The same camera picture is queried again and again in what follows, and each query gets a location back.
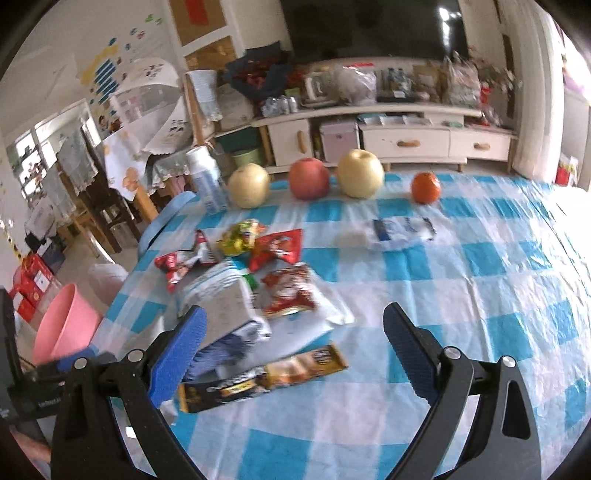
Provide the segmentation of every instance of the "bulletin board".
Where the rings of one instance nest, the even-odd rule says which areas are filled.
[[[236,52],[230,37],[224,37],[185,57],[189,70],[224,71],[229,61],[236,60]]]
[[[220,0],[169,0],[181,45],[226,26]]]

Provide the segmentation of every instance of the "dining table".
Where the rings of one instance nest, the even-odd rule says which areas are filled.
[[[249,218],[267,232],[302,228],[301,260],[355,317],[306,349],[332,342],[349,368],[198,414],[180,411],[172,432],[206,478],[385,479],[429,410],[384,334],[392,302],[443,346],[476,360],[517,361],[547,478],[591,414],[591,246],[571,212],[588,212],[589,199],[519,177],[438,178],[441,198],[430,205],[413,202],[412,176],[395,173],[370,199],[346,197],[334,178],[313,202],[295,199],[286,181],[272,183],[265,203],[250,210],[208,215],[197,196],[139,258],[92,345],[122,358],[126,343],[170,308],[174,295],[154,259],[191,248],[195,229],[215,242]],[[370,248],[372,221],[393,217],[429,218],[436,235],[398,250]],[[456,464],[477,401],[469,398],[440,473]],[[139,445],[125,441],[136,466],[151,472]]]

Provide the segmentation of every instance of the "television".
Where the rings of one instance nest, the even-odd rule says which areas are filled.
[[[468,55],[458,0],[281,0],[295,63]]]

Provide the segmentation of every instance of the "tv cabinet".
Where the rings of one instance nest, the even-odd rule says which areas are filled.
[[[446,127],[444,121],[464,125],[466,117],[478,118],[480,110],[439,103],[377,103],[369,106],[335,106],[305,109],[289,115],[251,122],[261,133],[267,171],[287,172],[300,158],[313,157],[310,122],[313,119],[351,118],[360,113],[414,113],[431,120],[432,125],[360,125],[364,149],[374,153],[386,171],[395,163],[457,164],[468,158],[504,161],[511,169],[512,132],[498,128]]]

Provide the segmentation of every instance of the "drawer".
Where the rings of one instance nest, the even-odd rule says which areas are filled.
[[[278,166],[291,165],[301,158],[314,156],[308,120],[269,125],[269,136]]]
[[[449,131],[377,128],[363,131],[364,148],[378,158],[447,157]]]
[[[450,157],[507,161],[510,146],[511,137],[509,135],[452,131],[449,155]]]

